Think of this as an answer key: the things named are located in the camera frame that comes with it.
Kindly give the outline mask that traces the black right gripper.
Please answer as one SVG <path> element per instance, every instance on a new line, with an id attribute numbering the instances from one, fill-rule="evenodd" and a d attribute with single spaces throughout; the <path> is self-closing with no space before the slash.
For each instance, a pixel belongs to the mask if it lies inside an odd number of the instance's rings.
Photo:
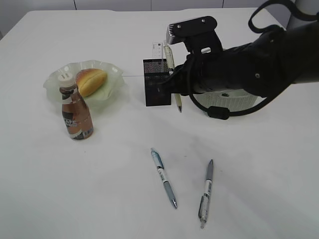
<path id="1" fill-rule="evenodd" d="M 177 66 L 173 74 L 161 84 L 161 90 L 167 94 L 179 93 L 183 96 L 199 94 L 198 60 L 196 56 L 188 56 L 185 63 Z"/>

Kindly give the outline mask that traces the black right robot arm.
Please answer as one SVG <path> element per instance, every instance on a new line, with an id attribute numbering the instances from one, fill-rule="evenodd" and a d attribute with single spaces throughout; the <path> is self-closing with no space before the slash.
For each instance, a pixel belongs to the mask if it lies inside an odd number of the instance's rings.
<path id="1" fill-rule="evenodd" d="M 215 32 L 217 21 L 211 16 L 170 24 L 169 44 L 183 42 L 188 55 L 184 64 L 161 84 L 166 94 L 188 96 L 209 117 L 225 120 L 254 113 L 281 94 L 291 84 L 319 80 L 319 16 L 301 12 L 289 0 L 282 0 L 291 14 L 305 25 L 285 30 L 278 25 L 249 28 L 259 34 L 254 42 L 227 50 Z M 225 107 L 205 107 L 196 94 L 242 89 L 262 98 L 257 105 L 231 112 Z"/>

